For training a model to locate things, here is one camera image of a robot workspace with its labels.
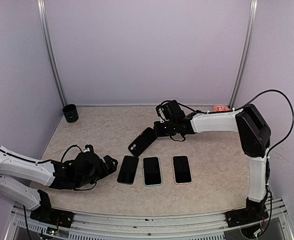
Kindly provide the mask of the teal-edged phone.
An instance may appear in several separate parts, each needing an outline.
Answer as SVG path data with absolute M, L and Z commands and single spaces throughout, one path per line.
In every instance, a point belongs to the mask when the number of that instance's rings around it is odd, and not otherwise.
M 123 158 L 121 168 L 117 177 L 117 182 L 125 185 L 133 185 L 139 158 L 126 155 Z

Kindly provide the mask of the black phone case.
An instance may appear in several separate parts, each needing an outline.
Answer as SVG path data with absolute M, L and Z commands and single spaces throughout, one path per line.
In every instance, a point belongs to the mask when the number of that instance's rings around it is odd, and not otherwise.
M 157 139 L 153 128 L 147 127 L 129 146 L 128 150 L 135 157 L 140 156 Z

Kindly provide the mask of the purple phone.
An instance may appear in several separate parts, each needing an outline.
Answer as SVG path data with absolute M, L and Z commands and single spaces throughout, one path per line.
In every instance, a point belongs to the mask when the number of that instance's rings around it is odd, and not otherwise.
M 187 156 L 174 156 L 173 168 L 175 183 L 189 184 L 192 182 L 191 170 Z

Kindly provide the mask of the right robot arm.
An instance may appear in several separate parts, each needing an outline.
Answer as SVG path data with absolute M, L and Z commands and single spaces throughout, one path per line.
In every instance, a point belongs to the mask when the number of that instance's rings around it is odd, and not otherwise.
M 242 217 L 253 222 L 261 215 L 268 197 L 270 177 L 269 149 L 271 129 L 254 104 L 223 112 L 194 110 L 185 114 L 176 100 L 166 100 L 156 106 L 160 118 L 154 122 L 157 137 L 206 133 L 234 133 L 238 135 L 244 155 L 249 161 L 249 194 Z

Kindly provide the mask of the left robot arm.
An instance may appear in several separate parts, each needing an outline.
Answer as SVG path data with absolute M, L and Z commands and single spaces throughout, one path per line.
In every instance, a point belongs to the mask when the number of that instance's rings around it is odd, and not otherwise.
M 81 191 L 86 185 L 116 172 L 118 161 L 109 155 L 100 158 L 88 144 L 75 159 L 67 161 L 36 160 L 0 145 L 0 193 L 35 211 L 50 223 L 57 217 L 49 196 L 40 189 L 20 183 L 25 179 L 55 190 Z

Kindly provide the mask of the red patterned bowl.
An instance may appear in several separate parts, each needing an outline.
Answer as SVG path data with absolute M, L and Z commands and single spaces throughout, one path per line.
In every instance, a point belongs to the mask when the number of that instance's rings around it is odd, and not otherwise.
M 217 104 L 214 106 L 214 112 L 227 112 L 230 111 L 231 109 L 228 106 L 222 105 L 222 104 Z

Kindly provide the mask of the dark green cup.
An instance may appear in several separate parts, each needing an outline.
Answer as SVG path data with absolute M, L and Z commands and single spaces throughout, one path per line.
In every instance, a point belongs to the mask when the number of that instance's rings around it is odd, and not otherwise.
M 74 123 L 78 120 L 78 112 L 75 104 L 68 104 L 62 109 L 63 115 L 68 123 Z

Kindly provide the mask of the aluminium front rail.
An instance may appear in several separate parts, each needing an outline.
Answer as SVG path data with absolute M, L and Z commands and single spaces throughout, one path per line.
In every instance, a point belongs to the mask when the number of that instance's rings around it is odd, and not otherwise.
M 268 200 L 272 220 L 261 220 L 230 227 L 223 211 L 173 216 L 124 216 L 75 211 L 70 227 L 58 228 L 30 218 L 15 204 L 6 224 L 3 239 L 34 240 L 238 240 L 251 227 L 263 226 L 261 240 L 294 240 L 294 229 L 281 198 Z

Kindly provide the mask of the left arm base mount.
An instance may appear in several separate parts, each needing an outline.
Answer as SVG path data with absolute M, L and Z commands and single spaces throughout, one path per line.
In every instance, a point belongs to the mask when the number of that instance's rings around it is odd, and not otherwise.
M 37 192 L 40 196 L 40 206 L 31 211 L 30 218 L 57 227 L 71 228 L 74 213 L 52 208 L 48 194 L 40 189 Z

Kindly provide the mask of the right aluminium post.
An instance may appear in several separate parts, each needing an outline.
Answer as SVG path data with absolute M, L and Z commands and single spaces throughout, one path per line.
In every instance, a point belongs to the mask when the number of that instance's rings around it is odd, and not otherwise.
M 240 92 L 241 83 L 243 81 L 243 76 L 245 73 L 246 63 L 249 57 L 251 41 L 254 33 L 256 15 L 257 15 L 257 8 L 258 8 L 258 0 L 251 0 L 250 2 L 250 11 L 247 23 L 247 29 L 245 34 L 245 41 L 244 46 L 241 54 L 240 64 L 236 75 L 235 85 L 233 87 L 231 99 L 229 101 L 229 107 L 233 108 L 235 106 L 237 97 Z

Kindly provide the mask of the aluminium post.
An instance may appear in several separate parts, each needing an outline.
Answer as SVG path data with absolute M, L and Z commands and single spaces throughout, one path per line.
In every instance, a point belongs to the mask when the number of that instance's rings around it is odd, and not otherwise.
M 44 35 L 46 51 L 47 51 L 47 55 L 49 58 L 51 71 L 53 74 L 54 83 L 55 83 L 56 89 L 58 91 L 58 96 L 59 96 L 61 105 L 63 107 L 65 107 L 67 105 L 67 100 L 66 100 L 63 86 L 62 86 L 62 83 L 61 83 L 61 80 L 59 77 L 58 68 L 56 65 L 54 51 L 53 51 L 53 47 L 52 47 L 52 43 L 51 43 L 49 24 L 48 24 L 47 15 L 46 15 L 45 1 L 38 0 L 37 7 L 38 7 L 38 13 L 39 13 L 39 17 L 40 17 L 42 32 Z
M 243 81 L 243 76 L 245 73 L 246 63 L 249 57 L 251 41 L 254 33 L 256 15 L 257 15 L 257 8 L 258 8 L 258 0 L 251 0 L 250 2 L 250 11 L 247 23 L 247 29 L 245 34 L 245 41 L 244 46 L 241 54 L 240 64 L 236 75 L 235 85 L 233 87 L 231 99 L 229 101 L 229 107 L 233 108 L 235 106 L 237 97 L 240 92 L 241 83 Z

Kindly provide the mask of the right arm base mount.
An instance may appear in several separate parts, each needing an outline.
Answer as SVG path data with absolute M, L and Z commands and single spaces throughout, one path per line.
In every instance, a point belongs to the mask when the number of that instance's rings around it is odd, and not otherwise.
M 224 213 L 228 227 L 237 227 L 261 221 L 269 217 L 266 208 L 266 199 L 259 202 L 246 199 L 246 206 L 240 209 L 229 210 Z

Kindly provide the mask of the left aluminium post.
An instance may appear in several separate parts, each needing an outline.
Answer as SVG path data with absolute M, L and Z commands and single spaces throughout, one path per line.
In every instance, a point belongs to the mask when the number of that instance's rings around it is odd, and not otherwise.
M 49 58 L 51 71 L 53 74 L 54 83 L 55 83 L 56 89 L 58 91 L 58 96 L 59 96 L 61 105 L 63 107 L 65 107 L 67 105 L 67 100 L 66 100 L 63 86 L 62 86 L 62 83 L 61 83 L 61 80 L 59 77 L 58 68 L 56 65 L 54 51 L 53 51 L 53 47 L 52 47 L 52 43 L 51 43 L 49 24 L 48 24 L 47 15 L 46 15 L 45 1 L 38 0 L 37 7 L 38 7 L 38 13 L 39 13 L 39 17 L 40 17 L 42 32 L 44 35 L 46 51 L 47 51 L 47 55 Z

